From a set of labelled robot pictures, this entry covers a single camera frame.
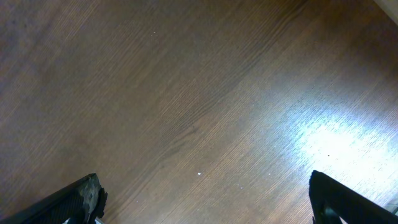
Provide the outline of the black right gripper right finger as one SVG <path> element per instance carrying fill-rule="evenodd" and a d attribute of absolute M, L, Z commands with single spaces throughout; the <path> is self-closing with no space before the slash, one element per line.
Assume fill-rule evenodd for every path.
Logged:
<path fill-rule="evenodd" d="M 397 224 L 396 214 L 317 170 L 310 176 L 308 194 L 313 224 Z"/>

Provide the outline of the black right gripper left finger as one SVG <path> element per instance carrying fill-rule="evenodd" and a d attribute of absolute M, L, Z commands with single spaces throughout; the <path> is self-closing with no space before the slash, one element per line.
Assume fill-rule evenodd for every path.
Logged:
<path fill-rule="evenodd" d="M 1 220 L 1 224 L 96 224 L 104 216 L 108 194 L 95 173 Z"/>

